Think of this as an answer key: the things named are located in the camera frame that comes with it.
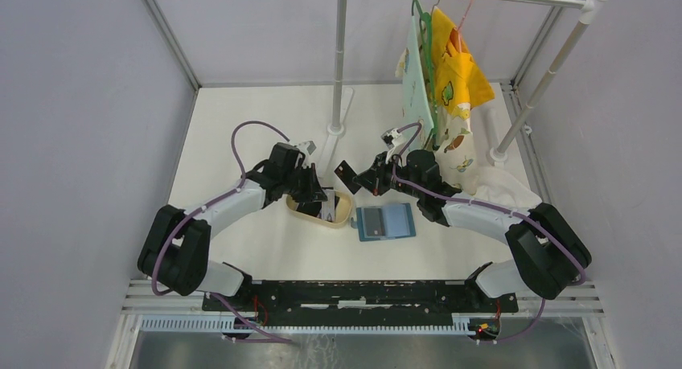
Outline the beige oval card tray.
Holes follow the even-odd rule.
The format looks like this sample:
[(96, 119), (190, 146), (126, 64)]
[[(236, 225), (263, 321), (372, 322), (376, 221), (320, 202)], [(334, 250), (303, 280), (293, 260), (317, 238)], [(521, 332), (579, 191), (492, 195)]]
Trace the beige oval card tray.
[(287, 196), (286, 206), (290, 213), (299, 219), (328, 228), (344, 227), (354, 210), (351, 196), (331, 188), (326, 189), (326, 194), (327, 201), (311, 203), (298, 203), (292, 197)]

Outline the grey credit card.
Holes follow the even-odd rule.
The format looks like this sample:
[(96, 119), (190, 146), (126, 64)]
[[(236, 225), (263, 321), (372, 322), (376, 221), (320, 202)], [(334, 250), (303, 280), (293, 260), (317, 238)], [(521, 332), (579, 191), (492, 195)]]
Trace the grey credit card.
[(363, 207), (360, 213), (365, 237), (379, 238), (385, 236), (384, 215), (381, 207)]

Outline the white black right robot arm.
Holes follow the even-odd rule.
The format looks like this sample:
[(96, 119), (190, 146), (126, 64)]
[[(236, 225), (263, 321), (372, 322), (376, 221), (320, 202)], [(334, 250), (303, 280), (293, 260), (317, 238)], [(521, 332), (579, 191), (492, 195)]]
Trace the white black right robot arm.
[(400, 160), (378, 154), (354, 182), (375, 196), (390, 190), (412, 196), (429, 221), (465, 228), (508, 246), (511, 259), (486, 264), (471, 275), (464, 290), (466, 304), (487, 310), (497, 297), (531, 291), (553, 300), (567, 287), (585, 282), (592, 256), (576, 232), (551, 204), (505, 207), (476, 199), (447, 184), (434, 154), (415, 150)]

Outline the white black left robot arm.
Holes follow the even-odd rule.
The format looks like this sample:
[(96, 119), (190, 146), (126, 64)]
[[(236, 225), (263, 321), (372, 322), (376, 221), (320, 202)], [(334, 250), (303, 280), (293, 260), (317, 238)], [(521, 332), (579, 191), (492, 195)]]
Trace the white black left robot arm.
[(312, 141), (295, 146), (277, 143), (269, 157), (230, 191), (191, 210), (160, 208), (139, 254), (138, 270), (179, 295), (218, 293), (232, 310), (246, 309), (253, 299), (252, 288), (245, 284), (250, 276), (211, 261), (211, 241), (237, 220), (284, 195), (300, 203), (327, 200), (310, 160), (314, 151)]

